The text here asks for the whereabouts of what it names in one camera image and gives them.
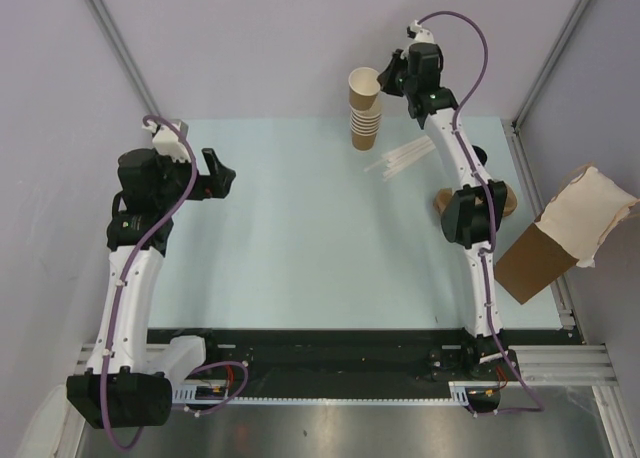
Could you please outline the brown paper coffee cup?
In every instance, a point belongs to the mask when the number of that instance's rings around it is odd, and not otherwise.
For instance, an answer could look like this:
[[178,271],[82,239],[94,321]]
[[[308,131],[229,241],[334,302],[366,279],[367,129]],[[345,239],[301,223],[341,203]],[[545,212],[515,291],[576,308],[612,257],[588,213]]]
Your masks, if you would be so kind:
[[370,67],[359,67],[349,74],[349,104],[353,110],[366,111],[373,106],[381,91],[378,76],[378,71]]

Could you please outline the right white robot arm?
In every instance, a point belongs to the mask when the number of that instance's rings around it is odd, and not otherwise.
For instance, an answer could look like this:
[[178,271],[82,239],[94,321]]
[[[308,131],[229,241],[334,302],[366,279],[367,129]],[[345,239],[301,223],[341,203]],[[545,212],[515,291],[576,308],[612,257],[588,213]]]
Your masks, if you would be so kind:
[[440,225],[445,239],[464,253],[468,277],[463,283],[473,315],[465,325],[459,362],[447,369],[484,379],[504,357],[493,258],[508,188],[505,182],[491,178],[485,160],[464,134],[459,123],[461,105],[440,84],[443,67],[437,44],[415,41],[393,53],[378,82],[382,92],[406,99],[410,117],[431,138],[452,180],[452,196],[441,213]]

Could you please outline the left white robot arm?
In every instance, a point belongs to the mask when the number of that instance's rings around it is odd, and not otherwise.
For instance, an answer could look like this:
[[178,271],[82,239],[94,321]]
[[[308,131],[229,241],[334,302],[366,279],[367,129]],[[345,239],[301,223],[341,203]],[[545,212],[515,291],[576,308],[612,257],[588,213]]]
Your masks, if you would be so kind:
[[151,299],[173,228],[167,213],[182,196],[225,198],[236,176],[213,149],[202,155],[205,175],[154,149],[118,159],[121,190],[107,228],[109,285],[100,331],[85,371],[66,381],[69,402],[95,429],[161,426],[175,389],[192,371],[207,378],[220,368],[220,352],[199,336],[173,338],[154,359],[147,354]]

